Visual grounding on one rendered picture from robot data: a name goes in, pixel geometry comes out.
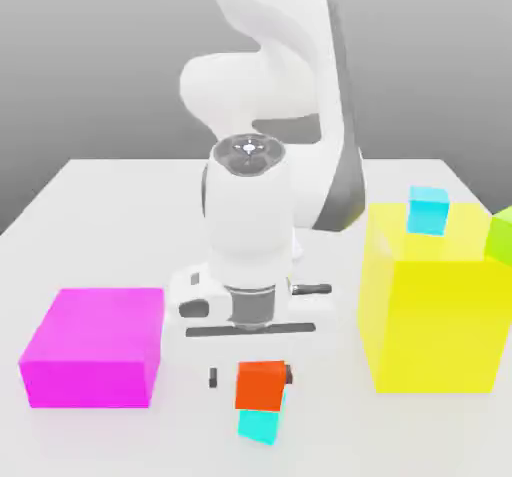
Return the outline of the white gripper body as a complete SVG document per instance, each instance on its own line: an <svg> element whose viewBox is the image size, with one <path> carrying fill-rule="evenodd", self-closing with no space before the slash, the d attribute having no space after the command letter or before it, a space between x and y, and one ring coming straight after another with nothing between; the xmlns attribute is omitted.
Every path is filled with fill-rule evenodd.
<svg viewBox="0 0 512 477"><path fill-rule="evenodd" d="M185 330L183 355L187 359L289 359L318 334L313 322L272 323L256 329L191 327Z"/></svg>

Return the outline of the small orange cube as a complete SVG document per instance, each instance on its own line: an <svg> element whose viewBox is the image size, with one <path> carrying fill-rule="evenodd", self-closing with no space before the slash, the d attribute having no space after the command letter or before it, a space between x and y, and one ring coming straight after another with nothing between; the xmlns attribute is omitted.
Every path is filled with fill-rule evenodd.
<svg viewBox="0 0 512 477"><path fill-rule="evenodd" d="M252 361L238 364L235 408L278 412L286 385L286 364L278 361Z"/></svg>

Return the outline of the small turquoise cube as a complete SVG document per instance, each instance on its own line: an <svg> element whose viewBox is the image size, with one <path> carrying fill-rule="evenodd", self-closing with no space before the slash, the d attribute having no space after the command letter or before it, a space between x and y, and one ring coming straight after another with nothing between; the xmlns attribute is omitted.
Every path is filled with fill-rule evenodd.
<svg viewBox="0 0 512 477"><path fill-rule="evenodd" d="M286 393L283 393L280 410L240 410L237 434L252 441L273 446L277 439L280 415L286 404Z"/></svg>

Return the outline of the small sky blue cube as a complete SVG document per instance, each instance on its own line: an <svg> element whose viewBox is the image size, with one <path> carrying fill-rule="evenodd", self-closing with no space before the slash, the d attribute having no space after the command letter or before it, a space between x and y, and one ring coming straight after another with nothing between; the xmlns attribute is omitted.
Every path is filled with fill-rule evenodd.
<svg viewBox="0 0 512 477"><path fill-rule="evenodd" d="M407 232L432 236L443 236L450 208L445 189L411 186Z"/></svg>

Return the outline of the small lime green cube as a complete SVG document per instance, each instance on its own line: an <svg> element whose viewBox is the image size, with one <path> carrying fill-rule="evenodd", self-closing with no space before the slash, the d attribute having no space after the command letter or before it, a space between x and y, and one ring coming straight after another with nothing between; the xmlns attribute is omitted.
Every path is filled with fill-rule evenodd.
<svg viewBox="0 0 512 477"><path fill-rule="evenodd" d="M492 216L485 255L512 266L512 205Z"/></svg>

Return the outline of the large magenta box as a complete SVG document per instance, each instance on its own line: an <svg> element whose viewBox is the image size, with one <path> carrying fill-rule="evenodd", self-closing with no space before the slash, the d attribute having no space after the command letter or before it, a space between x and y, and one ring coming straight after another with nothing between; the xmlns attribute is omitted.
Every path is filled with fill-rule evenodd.
<svg viewBox="0 0 512 477"><path fill-rule="evenodd" d="M58 292L19 359L33 408L147 408L160 364L160 288Z"/></svg>

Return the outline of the large yellow box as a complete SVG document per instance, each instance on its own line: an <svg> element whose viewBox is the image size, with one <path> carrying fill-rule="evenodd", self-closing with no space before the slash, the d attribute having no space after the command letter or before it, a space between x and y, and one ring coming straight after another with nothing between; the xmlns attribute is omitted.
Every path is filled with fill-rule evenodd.
<svg viewBox="0 0 512 477"><path fill-rule="evenodd" d="M380 393L489 393L512 323L512 267L484 253L490 214L455 203L442 236L403 203L367 210L357 321Z"/></svg>

